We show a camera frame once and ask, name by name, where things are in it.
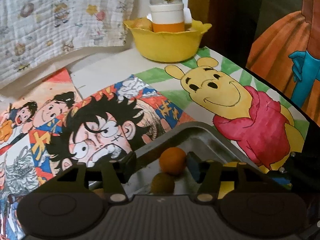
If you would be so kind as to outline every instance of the winnie the pooh drawing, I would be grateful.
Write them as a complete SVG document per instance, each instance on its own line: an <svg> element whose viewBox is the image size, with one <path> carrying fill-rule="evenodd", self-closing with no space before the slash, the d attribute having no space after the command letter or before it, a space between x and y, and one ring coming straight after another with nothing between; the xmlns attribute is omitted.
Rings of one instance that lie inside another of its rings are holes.
<svg viewBox="0 0 320 240"><path fill-rule="evenodd" d="M214 58L200 58L197 65L187 73L175 65L166 66L165 71L180 80L195 103L215 114L217 130L236 141L263 172L278 170L290 152L302 151L303 136L280 102L215 70Z"/></svg>

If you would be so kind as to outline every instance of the silver bolt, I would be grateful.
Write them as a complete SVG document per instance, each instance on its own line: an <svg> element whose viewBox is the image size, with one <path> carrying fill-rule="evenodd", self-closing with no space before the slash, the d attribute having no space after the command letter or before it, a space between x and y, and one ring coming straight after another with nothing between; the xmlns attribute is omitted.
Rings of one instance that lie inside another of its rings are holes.
<svg viewBox="0 0 320 240"><path fill-rule="evenodd" d="M197 196L197 199L201 202L209 202L209 201L213 200L213 196L210 194L199 194Z"/></svg>
<svg viewBox="0 0 320 240"><path fill-rule="evenodd" d="M122 202L126 200L126 197L123 194L113 194L110 196L110 200L113 202Z"/></svg>

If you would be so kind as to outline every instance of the gray baking tray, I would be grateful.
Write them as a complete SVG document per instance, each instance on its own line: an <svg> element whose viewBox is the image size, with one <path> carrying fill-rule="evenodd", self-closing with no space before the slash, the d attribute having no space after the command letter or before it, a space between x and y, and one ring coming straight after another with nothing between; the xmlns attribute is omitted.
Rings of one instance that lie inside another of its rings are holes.
<svg viewBox="0 0 320 240"><path fill-rule="evenodd" d="M239 161L259 169L214 127L203 122L187 122L136 151L137 171L130 177L128 183L122 185L129 198L133 195L149 194L153 177L161 172L158 159L161 153L170 147L179 147L185 153L192 151L203 161L214 160L221 163ZM98 182L93 182L89 188L95 189L98 185ZM195 193L199 186L188 169L185 169L175 180L174 195Z"/></svg>

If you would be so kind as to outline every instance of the ribbed black surface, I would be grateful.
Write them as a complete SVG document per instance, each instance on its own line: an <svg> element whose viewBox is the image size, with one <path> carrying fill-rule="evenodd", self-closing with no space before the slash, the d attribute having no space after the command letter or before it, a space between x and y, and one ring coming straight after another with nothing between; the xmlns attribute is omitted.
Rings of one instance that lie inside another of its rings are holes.
<svg viewBox="0 0 320 240"><path fill-rule="evenodd" d="M103 221L77 240L256 240L228 228L209 206L188 196L135 196L114 206ZM297 236L280 238L299 240Z"/></svg>

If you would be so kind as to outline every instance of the plastic bowl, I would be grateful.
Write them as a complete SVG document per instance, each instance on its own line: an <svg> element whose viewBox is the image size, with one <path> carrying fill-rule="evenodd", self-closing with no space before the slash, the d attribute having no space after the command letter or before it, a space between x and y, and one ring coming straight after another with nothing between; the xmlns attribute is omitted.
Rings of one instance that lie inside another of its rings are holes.
<svg viewBox="0 0 320 240"><path fill-rule="evenodd" d="M180 62L193 57L204 33L211 24L192 20L195 30L177 33L158 32L132 28L132 20L124 25L132 32L137 50L143 57L159 62Z"/></svg>

